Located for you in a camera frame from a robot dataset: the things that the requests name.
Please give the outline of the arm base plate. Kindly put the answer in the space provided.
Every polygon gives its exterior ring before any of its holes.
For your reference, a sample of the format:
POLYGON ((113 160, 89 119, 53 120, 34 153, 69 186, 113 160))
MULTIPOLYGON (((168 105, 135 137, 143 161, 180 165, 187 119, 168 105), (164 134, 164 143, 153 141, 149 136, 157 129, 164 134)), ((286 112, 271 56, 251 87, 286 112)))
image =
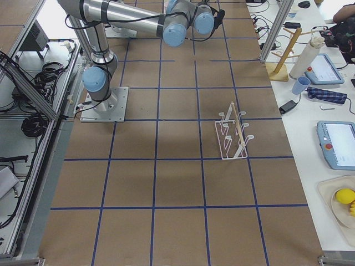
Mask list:
POLYGON ((111 96, 97 107, 97 102, 86 105, 81 112, 81 122, 124 122, 128 100, 128 87, 111 88, 111 96))

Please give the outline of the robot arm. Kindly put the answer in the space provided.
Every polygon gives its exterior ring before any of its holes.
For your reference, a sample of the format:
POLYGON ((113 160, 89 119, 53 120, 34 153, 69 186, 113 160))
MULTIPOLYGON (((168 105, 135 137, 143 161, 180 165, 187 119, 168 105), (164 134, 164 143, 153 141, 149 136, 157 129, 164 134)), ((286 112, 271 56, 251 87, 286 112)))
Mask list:
POLYGON ((127 87, 115 88, 111 79, 118 58, 110 49, 105 28, 111 27, 117 38, 134 38, 137 32, 161 38, 178 47, 193 27, 199 34, 212 36, 225 16, 208 1, 169 1, 163 13, 133 7, 123 1, 59 1, 68 18, 77 19, 72 28, 83 34, 90 46, 93 65, 84 71, 82 81, 88 101, 79 104, 82 122, 123 122, 128 99, 127 87))

